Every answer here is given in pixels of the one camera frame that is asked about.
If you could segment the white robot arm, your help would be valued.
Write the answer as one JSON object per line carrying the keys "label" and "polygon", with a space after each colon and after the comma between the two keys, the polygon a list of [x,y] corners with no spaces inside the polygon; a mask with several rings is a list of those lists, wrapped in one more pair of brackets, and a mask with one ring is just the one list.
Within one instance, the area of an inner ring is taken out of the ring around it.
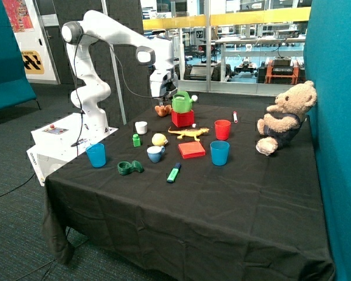
{"label": "white robot arm", "polygon": [[89,46],[99,40],[108,44],[136,47],[139,64],[155,67],[150,76],[154,98],[171,97],[177,92],[178,77],[174,71],[174,48],[170,39],[148,39],[97,11],[87,11],[81,21],[67,22],[61,28],[69,61],[75,76],[85,83],[72,92],[73,104],[84,112],[84,124],[90,136],[110,133],[106,113],[98,103],[111,94],[110,86],[97,75]]}

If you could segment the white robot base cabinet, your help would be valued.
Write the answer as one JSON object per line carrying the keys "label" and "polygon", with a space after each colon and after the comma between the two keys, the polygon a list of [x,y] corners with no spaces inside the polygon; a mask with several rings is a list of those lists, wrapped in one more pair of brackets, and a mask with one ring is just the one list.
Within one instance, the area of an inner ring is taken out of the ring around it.
{"label": "white robot base cabinet", "polygon": [[109,126],[101,129],[93,130],[84,114],[72,113],[31,131],[35,145],[27,150],[27,156],[40,185],[44,186],[48,175],[84,153],[89,145],[118,130]]}

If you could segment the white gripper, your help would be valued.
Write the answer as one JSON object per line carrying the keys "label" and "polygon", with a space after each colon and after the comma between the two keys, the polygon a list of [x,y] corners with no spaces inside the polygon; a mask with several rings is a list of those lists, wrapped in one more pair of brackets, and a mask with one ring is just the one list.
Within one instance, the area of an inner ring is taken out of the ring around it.
{"label": "white gripper", "polygon": [[159,106],[167,105],[167,98],[178,91],[178,77],[174,70],[155,70],[150,75],[150,91],[158,98]]}

